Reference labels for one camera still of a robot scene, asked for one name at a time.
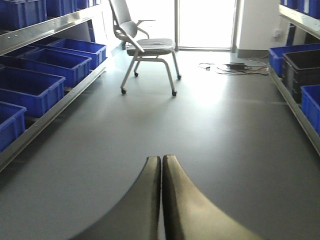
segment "chair armrest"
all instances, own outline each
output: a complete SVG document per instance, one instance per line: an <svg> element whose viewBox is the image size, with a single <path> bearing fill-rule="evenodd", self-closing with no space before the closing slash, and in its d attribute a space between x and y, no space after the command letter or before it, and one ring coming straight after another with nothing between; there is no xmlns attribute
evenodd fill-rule
<svg viewBox="0 0 320 240"><path fill-rule="evenodd" d="M134 40L134 38L133 38L132 36L127 35L127 38L130 40L130 41L128 41L128 42L131 43L132 45L134 45L136 49L139 49L140 52L142 52L142 53L145 52L145 50L142 48L142 46L140 46L140 44L137 43L137 41Z"/></svg>
<svg viewBox="0 0 320 240"><path fill-rule="evenodd" d="M125 33L116 32L116 37L125 41L125 42L131 43L132 45L134 45L134 47L136 49L138 49L142 53L145 52L145 50L142 48L142 46L140 46L140 44L137 43L137 41L134 40L134 38L132 36L125 34Z"/></svg>
<svg viewBox="0 0 320 240"><path fill-rule="evenodd" d="M155 20L148 20L148 19L146 19L146 20L138 20L138 22L136 23L136 25L137 26L139 26L141 23L143 23L143 22L153 22L153 21L155 21Z"/></svg>

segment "chair backrest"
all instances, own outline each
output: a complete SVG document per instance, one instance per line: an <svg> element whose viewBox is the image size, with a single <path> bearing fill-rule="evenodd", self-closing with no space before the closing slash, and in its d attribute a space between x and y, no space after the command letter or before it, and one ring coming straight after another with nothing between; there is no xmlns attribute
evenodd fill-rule
<svg viewBox="0 0 320 240"><path fill-rule="evenodd" d="M121 40L130 42L126 36L135 37L137 35L137 24L132 21L126 0L109 0L113 16L114 35Z"/></svg>

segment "gray floor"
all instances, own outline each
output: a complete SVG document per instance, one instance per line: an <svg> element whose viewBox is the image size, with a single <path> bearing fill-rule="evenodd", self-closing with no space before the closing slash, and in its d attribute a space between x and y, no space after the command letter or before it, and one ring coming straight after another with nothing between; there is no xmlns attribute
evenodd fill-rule
<svg viewBox="0 0 320 240"><path fill-rule="evenodd" d="M147 156L165 154L262 237L320 239L320 158L270 77L198 67L231 58L257 64L227 52L180 51L177 58L176 98L155 62L141 64L122 96L130 59L118 54L0 173L1 240L68 239L122 197ZM159 234L165 238L162 227Z"/></svg>

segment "chair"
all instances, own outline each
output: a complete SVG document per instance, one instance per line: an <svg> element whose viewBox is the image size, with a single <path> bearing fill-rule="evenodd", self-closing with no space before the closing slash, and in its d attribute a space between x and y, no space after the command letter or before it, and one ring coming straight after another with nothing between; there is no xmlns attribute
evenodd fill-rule
<svg viewBox="0 0 320 240"><path fill-rule="evenodd" d="M176 96L177 91L175 90L175 85L173 82L169 65L164 59L159 58L160 55L172 54L177 73L177 78L180 80L181 75L179 74L175 54L176 43L173 42L171 39L167 38L149 38L149 34L146 31L139 28L138 26L144 21L152 20L139 20L137 23L133 22L129 13L126 0L109 0L109 3L111 6L113 16L113 32L118 39L124 41L125 43L128 42L131 44L129 47L127 47L126 50L127 54L133 57L121 84L122 94L127 93L127 90L125 89L125 84L128 80L129 73L131 72L135 62L135 77L139 75L137 70L140 62L162 62L166 67L166 71L171 85L172 95ZM146 34L147 39L140 39L136 41L134 37L137 35L138 31Z"/></svg>

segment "black plastic bin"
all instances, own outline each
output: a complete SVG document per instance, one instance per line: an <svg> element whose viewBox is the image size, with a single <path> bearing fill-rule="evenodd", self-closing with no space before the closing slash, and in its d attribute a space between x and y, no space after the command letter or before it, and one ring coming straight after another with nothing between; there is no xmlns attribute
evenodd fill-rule
<svg viewBox="0 0 320 240"><path fill-rule="evenodd" d="M283 59L283 84L301 103L301 87L320 84L320 50L284 53Z"/></svg>

